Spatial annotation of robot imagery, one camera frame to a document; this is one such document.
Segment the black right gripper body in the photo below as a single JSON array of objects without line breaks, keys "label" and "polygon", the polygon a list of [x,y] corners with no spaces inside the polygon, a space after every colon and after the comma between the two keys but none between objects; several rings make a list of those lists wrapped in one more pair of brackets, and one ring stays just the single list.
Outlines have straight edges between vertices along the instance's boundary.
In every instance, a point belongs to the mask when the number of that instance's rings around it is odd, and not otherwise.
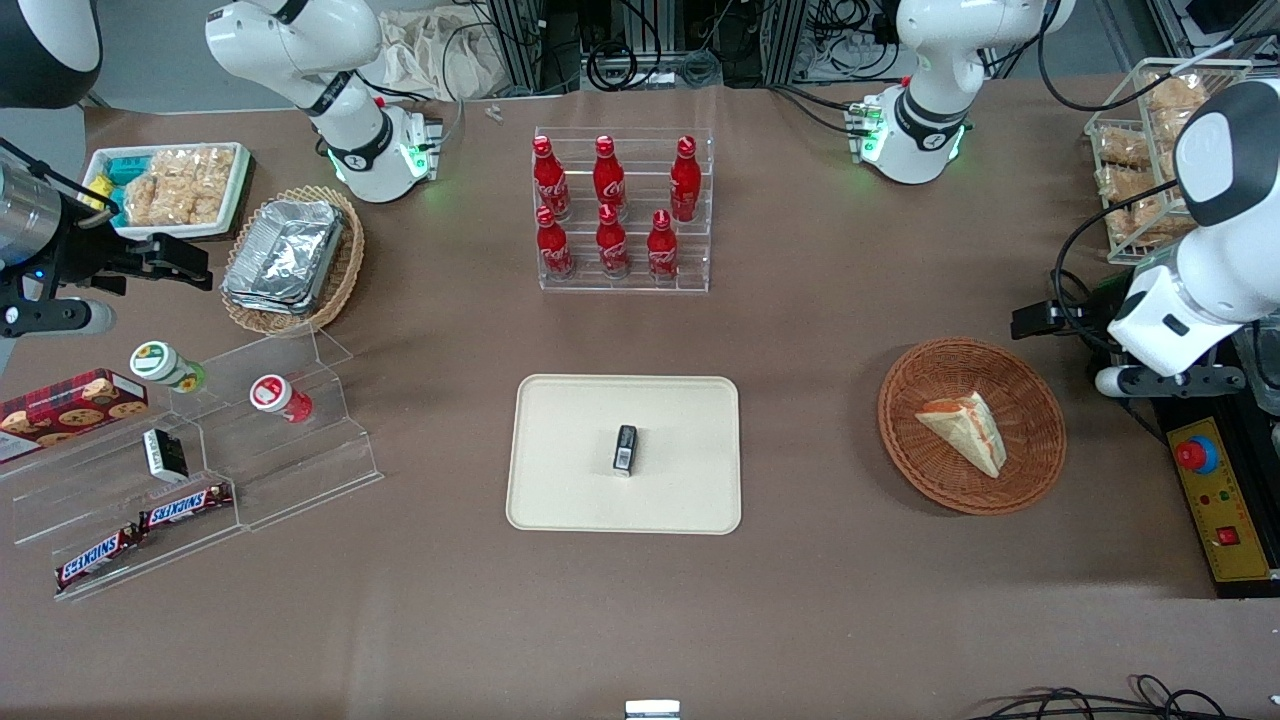
[{"label": "black right gripper body", "polygon": [[78,211],[20,214],[20,299],[50,299],[65,284],[125,292],[129,278],[155,281],[145,243],[123,238],[108,222],[82,228]]}]

